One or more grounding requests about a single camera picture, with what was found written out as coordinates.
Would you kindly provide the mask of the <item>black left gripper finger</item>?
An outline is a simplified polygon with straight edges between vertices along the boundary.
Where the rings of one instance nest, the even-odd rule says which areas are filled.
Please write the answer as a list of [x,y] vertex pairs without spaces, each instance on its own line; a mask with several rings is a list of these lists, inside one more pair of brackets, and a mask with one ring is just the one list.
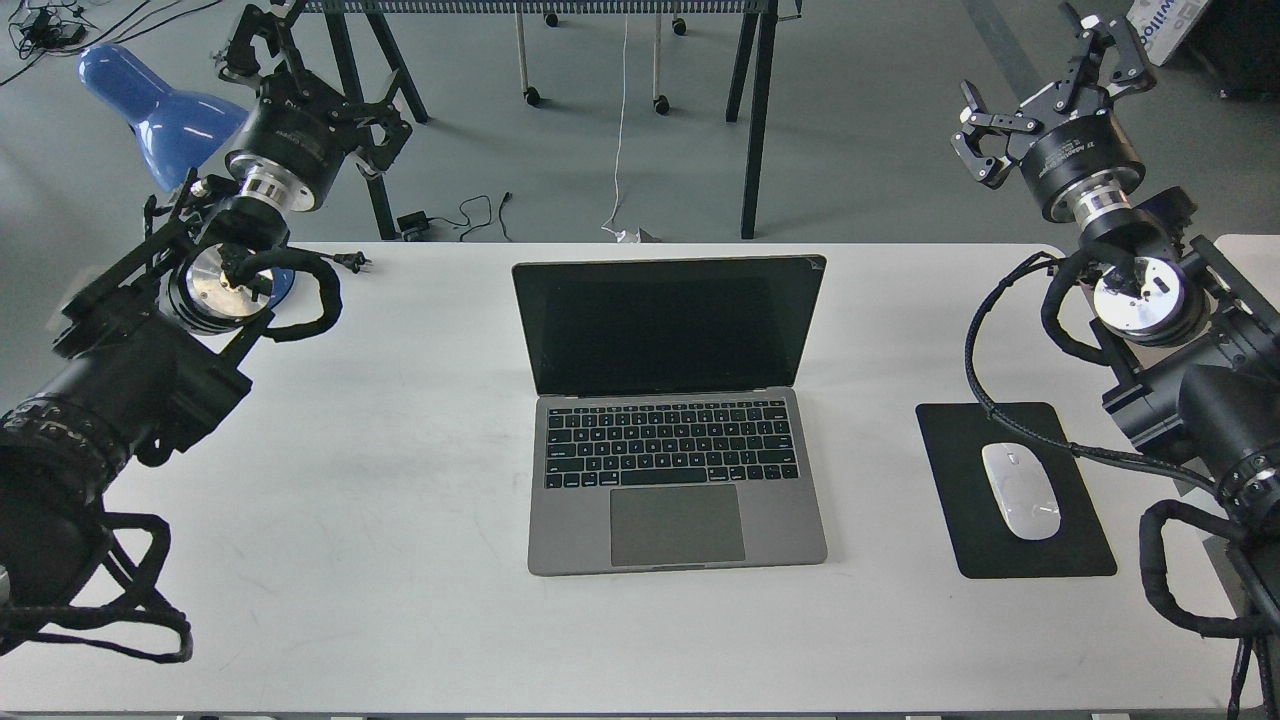
[[[293,38],[293,27],[305,1],[273,1],[271,9],[248,4],[233,27],[224,49],[216,54],[219,79],[242,85],[259,100],[308,101],[308,70]],[[262,72],[259,46],[279,64],[270,73]]]
[[353,102],[337,99],[330,106],[330,182],[344,160],[355,156],[356,167],[367,178],[383,176],[398,158],[412,135],[394,102]]

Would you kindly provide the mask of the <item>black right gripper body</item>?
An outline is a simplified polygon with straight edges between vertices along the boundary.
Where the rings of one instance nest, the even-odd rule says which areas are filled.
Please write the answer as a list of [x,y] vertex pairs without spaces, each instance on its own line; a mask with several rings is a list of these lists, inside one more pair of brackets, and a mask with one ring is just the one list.
[[1112,99],[1105,88],[1085,85],[1061,108],[1057,88],[1044,86],[1018,109],[1042,126],[1027,141],[1019,168],[1041,215],[1047,222],[1068,223],[1075,213],[1062,196],[1071,186],[1108,173],[1130,193],[1144,179],[1146,165],[1115,120]]

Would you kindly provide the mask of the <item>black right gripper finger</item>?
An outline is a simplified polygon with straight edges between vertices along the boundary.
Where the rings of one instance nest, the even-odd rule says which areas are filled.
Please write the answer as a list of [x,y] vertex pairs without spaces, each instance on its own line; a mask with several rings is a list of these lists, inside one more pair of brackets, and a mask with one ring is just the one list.
[[1050,86],[1051,111],[1097,114],[1157,85],[1153,65],[1125,17],[1083,15],[1070,3],[1059,8],[1075,31],[1076,46],[1062,78]]
[[951,136],[951,146],[974,181],[996,190],[1009,177],[1021,155],[1012,152],[1014,140],[1034,142],[1044,133],[1044,123],[1023,114],[987,111],[978,87],[968,79],[959,83],[965,106],[960,111],[960,129]]

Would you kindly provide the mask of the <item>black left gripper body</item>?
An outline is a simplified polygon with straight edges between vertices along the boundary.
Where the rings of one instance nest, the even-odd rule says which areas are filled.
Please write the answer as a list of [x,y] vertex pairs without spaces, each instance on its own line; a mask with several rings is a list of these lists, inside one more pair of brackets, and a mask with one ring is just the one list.
[[255,167],[288,177],[288,209],[319,209],[346,158],[364,132],[351,120],[338,120],[346,97],[320,77],[268,77],[259,87],[257,104],[248,114],[225,155],[227,169],[242,181]]

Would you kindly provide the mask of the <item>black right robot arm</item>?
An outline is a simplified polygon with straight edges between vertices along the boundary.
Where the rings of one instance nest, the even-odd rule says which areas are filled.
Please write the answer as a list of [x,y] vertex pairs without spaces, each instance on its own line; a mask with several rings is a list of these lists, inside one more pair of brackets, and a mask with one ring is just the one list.
[[[1018,170],[1042,217],[1074,223],[1078,249],[1037,252],[988,293],[966,331],[964,370],[988,419],[1015,434],[1112,468],[1196,486],[1220,507],[1179,500],[1139,523],[1148,603],[1175,626],[1238,643],[1228,716],[1240,712],[1251,665],[1266,717],[1277,716],[1277,309],[1203,236],[1187,238],[1196,204],[1180,187],[1143,202],[1146,168],[1119,124],[1120,97],[1155,87],[1155,69],[1124,15],[1082,15],[1062,3],[1075,47],[1059,79],[1009,113],[986,108],[963,82],[954,151],[992,190]],[[974,368],[980,325],[1004,292],[1050,274],[1039,307],[1047,337],[1068,356],[1107,366],[1116,386],[1103,409],[1132,443],[1119,451],[1051,439],[1014,420]],[[1185,610],[1169,587],[1164,528],[1179,521],[1219,537],[1240,579],[1245,610],[1211,618]]]

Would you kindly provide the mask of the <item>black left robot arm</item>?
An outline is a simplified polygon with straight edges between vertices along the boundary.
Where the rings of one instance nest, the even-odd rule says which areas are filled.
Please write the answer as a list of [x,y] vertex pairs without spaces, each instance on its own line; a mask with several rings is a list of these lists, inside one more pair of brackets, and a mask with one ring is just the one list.
[[209,436],[250,392],[239,365],[259,340],[337,324],[337,272],[366,258],[293,249],[287,219],[317,210],[346,161],[396,237],[381,178],[428,114],[380,3],[251,4],[216,69],[253,91],[251,109],[175,90],[116,44],[79,55],[170,197],[146,202],[160,227],[64,306],[67,366],[3,416],[4,652],[138,623],[174,632],[177,650],[100,647],[189,660],[189,623],[156,587],[169,525],[108,511],[105,492],[128,462],[156,468]]

